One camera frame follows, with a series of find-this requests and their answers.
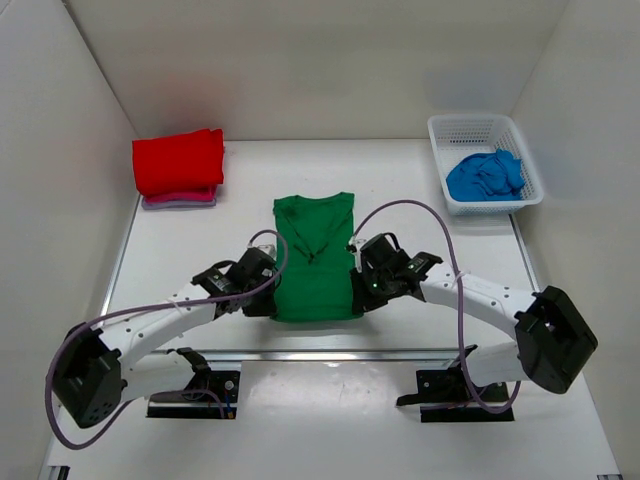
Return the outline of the green t-shirt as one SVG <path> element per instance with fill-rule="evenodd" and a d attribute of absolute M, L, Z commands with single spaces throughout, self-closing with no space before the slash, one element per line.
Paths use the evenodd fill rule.
<path fill-rule="evenodd" d="M 273 215 L 283 237 L 277 246 L 288 245 L 281 282 L 274 294 L 282 323 L 346 321 L 358 317 L 352 310 L 350 271 L 355 260 L 347 251 L 354 232 L 355 195 L 340 192 L 330 197 L 293 195 L 276 199 Z"/>

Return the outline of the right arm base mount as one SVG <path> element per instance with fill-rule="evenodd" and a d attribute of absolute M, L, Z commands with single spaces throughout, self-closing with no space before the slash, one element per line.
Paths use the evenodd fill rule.
<path fill-rule="evenodd" d="M 515 416 L 509 407 L 501 413 L 489 413 L 472 397 L 459 360 L 443 366 L 420 367 L 415 372 L 416 392 L 399 396 L 396 407 L 418 406 L 422 423 L 505 423 Z"/>

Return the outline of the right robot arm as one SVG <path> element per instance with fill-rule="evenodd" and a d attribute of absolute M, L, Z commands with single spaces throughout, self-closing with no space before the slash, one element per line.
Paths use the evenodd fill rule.
<path fill-rule="evenodd" d="M 411 296 L 474 317 L 506 334 L 508 342 L 475 347 L 448 376 L 449 391 L 471 400 L 493 383 L 531 381 L 564 394 L 598 347 L 598 340 L 561 289 L 512 289 L 470 274 L 457 274 L 442 258 L 409 256 L 392 233 L 346 247 L 356 266 L 350 272 L 353 310 L 370 312 L 390 300 Z"/>

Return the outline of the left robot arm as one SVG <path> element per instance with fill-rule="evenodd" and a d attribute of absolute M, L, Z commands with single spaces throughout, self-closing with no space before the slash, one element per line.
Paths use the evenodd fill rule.
<path fill-rule="evenodd" d="M 180 390 L 197 398 L 208 389 L 202 356 L 161 346 L 196 327 L 263 300 L 274 287 L 276 249 L 249 247 L 237 261 L 195 275 L 153 309 L 136 307 L 108 321 L 71 329 L 52 362 L 50 391 L 82 429 L 94 427 L 128 401 Z"/>

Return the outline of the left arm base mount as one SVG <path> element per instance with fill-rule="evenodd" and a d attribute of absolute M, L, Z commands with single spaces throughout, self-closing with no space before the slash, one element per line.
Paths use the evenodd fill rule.
<path fill-rule="evenodd" d="M 234 420 L 239 398 L 239 369 L 213 370 L 203 355 L 190 348 L 172 349 L 186 360 L 192 377 L 179 391 L 152 395 L 147 417 L 153 419 Z"/>

